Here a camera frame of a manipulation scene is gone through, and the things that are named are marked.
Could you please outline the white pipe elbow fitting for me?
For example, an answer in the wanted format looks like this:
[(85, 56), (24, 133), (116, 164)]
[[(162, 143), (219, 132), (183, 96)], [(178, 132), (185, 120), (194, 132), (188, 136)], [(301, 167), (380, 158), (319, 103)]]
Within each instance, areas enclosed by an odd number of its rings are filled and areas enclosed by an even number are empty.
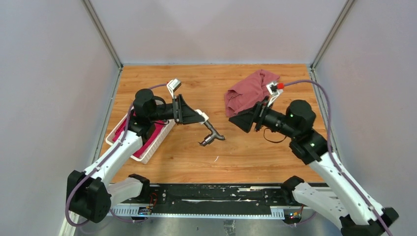
[(200, 109), (195, 109), (195, 112), (197, 112), (204, 120), (200, 121), (199, 124), (205, 125), (206, 122), (209, 120), (209, 117), (206, 113), (202, 112)]

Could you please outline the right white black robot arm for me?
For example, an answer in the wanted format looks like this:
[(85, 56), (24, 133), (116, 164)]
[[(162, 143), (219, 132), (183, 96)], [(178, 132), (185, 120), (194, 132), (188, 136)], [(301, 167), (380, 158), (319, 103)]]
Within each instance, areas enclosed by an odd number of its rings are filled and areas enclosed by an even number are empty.
[(229, 118), (244, 132), (266, 127), (290, 138), (292, 153), (313, 169), (336, 195), (335, 199), (316, 191), (307, 182), (293, 176), (284, 182), (281, 199), (287, 205), (296, 202), (310, 207), (332, 222), (344, 236), (380, 236), (399, 215), (383, 207), (367, 194), (338, 161), (328, 141), (313, 129), (316, 114), (304, 100), (294, 100), (285, 113), (257, 102), (250, 109)]

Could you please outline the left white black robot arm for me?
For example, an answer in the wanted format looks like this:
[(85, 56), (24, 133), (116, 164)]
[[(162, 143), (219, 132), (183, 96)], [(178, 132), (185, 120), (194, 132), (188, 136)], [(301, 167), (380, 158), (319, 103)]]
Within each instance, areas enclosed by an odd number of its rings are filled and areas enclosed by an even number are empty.
[(115, 184), (110, 181), (135, 152), (152, 142), (157, 124), (164, 124), (165, 121), (203, 124), (211, 131), (200, 142), (203, 147), (215, 139), (224, 140), (204, 112), (190, 108), (180, 94), (172, 95), (172, 99), (172, 103), (162, 101), (151, 88), (136, 92), (126, 114), (124, 130), (113, 145), (83, 171), (73, 170), (69, 174), (65, 203), (65, 218), (69, 225), (81, 227), (88, 222), (99, 223), (115, 205), (129, 198), (139, 203), (150, 199), (149, 180), (143, 176), (131, 174), (124, 181)]

